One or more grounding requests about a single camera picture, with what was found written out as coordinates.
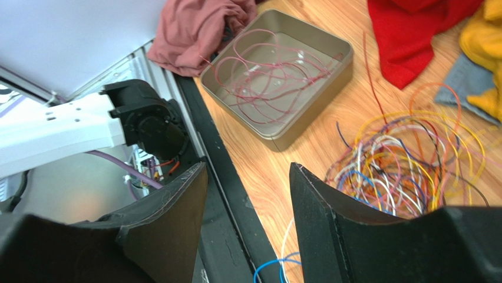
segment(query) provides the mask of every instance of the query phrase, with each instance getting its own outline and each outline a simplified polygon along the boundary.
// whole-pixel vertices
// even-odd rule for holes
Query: wooden table
[[[411,85],[400,91],[382,78],[379,71],[378,47],[374,40],[365,0],[268,0],[259,5],[260,12],[269,8],[279,9],[344,38],[352,44],[355,51],[352,81],[322,113],[319,113],[319,117],[300,138],[290,148],[280,153],[271,152],[220,108],[203,90],[200,80],[196,79],[206,106],[253,202],[270,243],[280,255],[283,235],[293,216],[288,178],[290,163],[301,163],[323,178],[327,168],[345,150],[336,131],[336,122],[339,121],[346,139],[354,140],[362,124],[379,115],[364,65],[363,32],[366,32],[368,36],[370,70],[376,93],[380,97],[384,110],[387,112],[403,111],[408,109],[410,96],[419,85],[442,82],[445,79],[453,62],[460,54],[458,36],[465,21],[433,39],[435,58]],[[432,101],[436,92],[437,88],[423,92],[418,99],[418,107],[438,110],[440,107]],[[453,115],[451,108],[442,108],[446,110],[446,113]],[[476,130],[491,126],[467,111],[463,112],[462,121],[471,129]],[[483,142],[487,144],[499,137],[499,131],[492,131],[486,135]],[[502,163],[501,153],[501,150],[494,149],[488,154],[492,159]],[[495,165],[488,164],[481,180],[477,183],[492,205],[502,204],[499,176],[501,176],[499,169]],[[298,251],[298,242],[295,230],[292,229],[286,246],[286,254],[295,251]],[[299,268],[294,265],[288,265],[288,277],[291,282],[303,282]]]

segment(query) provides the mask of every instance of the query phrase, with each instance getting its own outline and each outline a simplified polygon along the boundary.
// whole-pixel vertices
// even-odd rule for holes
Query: white panel
[[[0,66],[69,96],[155,36],[166,0],[0,0]]]

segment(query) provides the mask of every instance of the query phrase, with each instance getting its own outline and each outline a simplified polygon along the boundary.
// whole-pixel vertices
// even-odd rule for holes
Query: red wire
[[[377,94],[375,93],[375,87],[373,86],[373,80],[371,80],[371,72],[369,71],[369,64],[368,64],[368,50],[366,49],[366,32],[362,33],[362,44],[363,44],[363,49],[364,49],[364,63],[366,64],[366,72],[368,73],[368,80],[369,80],[369,85],[371,86],[371,91],[373,92],[373,97],[375,97],[376,103],[378,104],[378,108],[380,108],[380,112],[382,113],[384,117],[384,122],[385,124],[387,123],[387,118],[385,117],[385,112],[384,109],[382,108],[382,104],[380,104],[380,101],[378,100]]]
[[[258,43],[241,48],[244,51],[238,50],[237,45],[240,40],[254,32],[265,32],[272,35],[275,44]],[[306,50],[279,45],[277,35],[266,29],[253,29],[242,33],[231,44],[235,55],[219,60],[216,65],[201,57],[210,64],[216,81],[228,93],[220,99],[234,97],[235,100],[227,102],[227,106],[238,108],[243,116],[255,124],[283,124],[283,120],[295,111],[295,104],[300,96],[305,95],[304,90],[308,87],[315,87],[313,85],[317,81],[327,78],[336,67],[332,67],[333,62],[324,65],[320,59]],[[245,58],[248,54],[256,51],[258,47],[271,48],[271,52],[275,53],[274,59],[267,62],[257,62]],[[342,59],[343,54],[337,54],[333,60],[340,61]],[[223,83],[219,77],[219,70],[222,64],[229,60],[232,60],[233,63],[231,63],[229,78]],[[244,66],[246,71],[244,73],[236,72],[238,66]],[[259,86],[260,90],[257,90],[256,87],[253,89],[252,84],[258,80],[262,81]],[[273,83],[278,86],[273,87],[272,80],[278,80],[279,86]]]

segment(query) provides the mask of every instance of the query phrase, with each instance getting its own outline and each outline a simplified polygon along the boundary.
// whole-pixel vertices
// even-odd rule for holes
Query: pink wire
[[[252,44],[244,51],[238,52],[238,45],[241,40],[255,32],[265,32],[272,35],[275,44]],[[245,58],[245,56],[251,53],[251,51],[262,46],[273,47],[275,49],[275,62],[260,63]],[[232,43],[232,48],[236,54],[235,56],[225,57],[220,60],[216,66],[212,66],[216,81],[227,92],[227,94],[221,99],[225,100],[229,96],[234,97],[235,103],[227,103],[227,106],[237,107],[249,121],[256,124],[283,124],[284,119],[295,111],[295,105],[300,96],[304,93],[304,90],[308,87],[314,87],[316,89],[315,83],[323,78],[327,78],[337,67],[337,65],[331,67],[333,62],[329,62],[324,65],[319,58],[306,50],[279,45],[278,36],[274,32],[266,29],[253,29],[240,34]],[[299,58],[293,56],[292,58],[283,60],[282,58],[287,56],[287,52],[302,54],[302,57]],[[337,59],[340,59],[340,57],[343,60],[343,55],[341,53],[335,56]],[[302,64],[295,64],[297,60],[302,60]],[[230,69],[229,79],[223,83],[219,78],[220,68],[228,61],[234,62],[232,63],[232,67]],[[239,64],[242,64],[246,70],[247,75],[245,78],[239,78],[236,76],[236,69]],[[315,72],[317,74],[311,74],[311,70],[309,70],[307,66],[312,66],[316,70]],[[262,76],[265,77],[263,88],[260,90],[254,90],[252,88],[252,83],[254,80],[261,79]],[[278,80],[281,85],[276,89],[270,89],[272,80]],[[248,105],[252,109],[244,109],[245,105]],[[266,114],[264,112],[264,107],[273,111],[270,113],[269,110],[270,114]],[[260,114],[263,118],[252,118],[252,116],[256,116],[256,114]]]

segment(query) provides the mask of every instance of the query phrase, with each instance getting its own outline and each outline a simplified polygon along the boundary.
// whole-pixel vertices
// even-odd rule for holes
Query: robotic arm
[[[178,155],[187,139],[177,119],[145,81],[105,85],[100,93],[19,120],[0,120],[0,178],[121,144],[138,144],[167,161]]]

